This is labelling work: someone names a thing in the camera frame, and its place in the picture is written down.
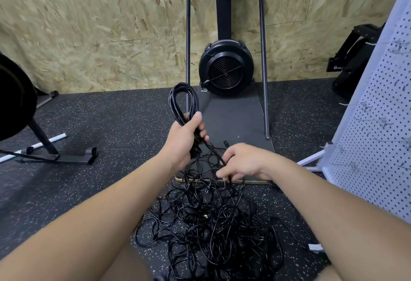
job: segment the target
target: person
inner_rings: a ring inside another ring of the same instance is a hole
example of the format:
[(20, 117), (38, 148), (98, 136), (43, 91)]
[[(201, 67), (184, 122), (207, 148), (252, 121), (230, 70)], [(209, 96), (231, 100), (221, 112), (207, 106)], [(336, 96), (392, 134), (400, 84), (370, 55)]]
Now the person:
[[(209, 140), (201, 113), (172, 125), (161, 151), (115, 184), (58, 217), (0, 262), (1, 280), (152, 280), (131, 247), (138, 220), (190, 160), (194, 131)], [(229, 147), (217, 176), (272, 180), (306, 219), (332, 262), (317, 281), (409, 280), (411, 226), (278, 154)]]

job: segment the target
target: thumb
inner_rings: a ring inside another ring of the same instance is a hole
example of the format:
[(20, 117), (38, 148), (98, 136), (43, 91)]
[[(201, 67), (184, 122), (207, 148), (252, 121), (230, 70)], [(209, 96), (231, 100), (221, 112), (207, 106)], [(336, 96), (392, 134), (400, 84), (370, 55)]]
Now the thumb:
[(184, 127), (187, 127), (192, 132), (194, 132), (196, 130), (196, 128), (201, 124), (202, 119), (203, 119), (203, 117), (201, 115), (201, 112), (197, 111), (193, 115), (192, 119), (184, 125)]
[(235, 165), (233, 163), (229, 162), (226, 166), (219, 169), (215, 174), (218, 178), (225, 178), (229, 175), (234, 176), (235, 174), (237, 174), (237, 169), (235, 168)]

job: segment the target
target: person's right hand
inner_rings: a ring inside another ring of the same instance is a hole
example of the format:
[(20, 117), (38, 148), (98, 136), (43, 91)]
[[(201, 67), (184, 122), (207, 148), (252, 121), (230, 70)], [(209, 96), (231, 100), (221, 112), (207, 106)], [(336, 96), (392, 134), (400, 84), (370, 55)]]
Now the person's right hand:
[(245, 143), (238, 143), (229, 147), (223, 154), (223, 161), (227, 164), (217, 172), (217, 177), (228, 180), (239, 180), (244, 175), (258, 176), (263, 180), (272, 180), (264, 173), (267, 165), (273, 161), (274, 153), (250, 146)]

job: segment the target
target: white pegboard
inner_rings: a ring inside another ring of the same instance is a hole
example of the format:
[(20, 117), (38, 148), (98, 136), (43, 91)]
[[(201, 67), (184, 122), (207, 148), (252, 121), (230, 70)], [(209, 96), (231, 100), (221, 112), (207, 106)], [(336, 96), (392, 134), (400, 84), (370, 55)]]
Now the white pegboard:
[(411, 0), (397, 0), (333, 143), (327, 180), (411, 223)]

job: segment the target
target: wooden wall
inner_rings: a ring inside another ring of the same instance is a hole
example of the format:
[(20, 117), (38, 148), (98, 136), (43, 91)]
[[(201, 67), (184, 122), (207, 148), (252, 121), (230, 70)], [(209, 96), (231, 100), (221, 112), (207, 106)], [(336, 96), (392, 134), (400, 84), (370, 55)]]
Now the wooden wall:
[[(270, 81), (335, 76), (351, 28), (381, 25), (395, 0), (265, 0)], [(185, 0), (0, 0), (0, 51), (44, 91), (169, 87), (185, 80)], [(233, 0), (233, 38), (261, 81), (258, 0)], [(192, 81), (217, 40), (215, 0), (192, 0)]]

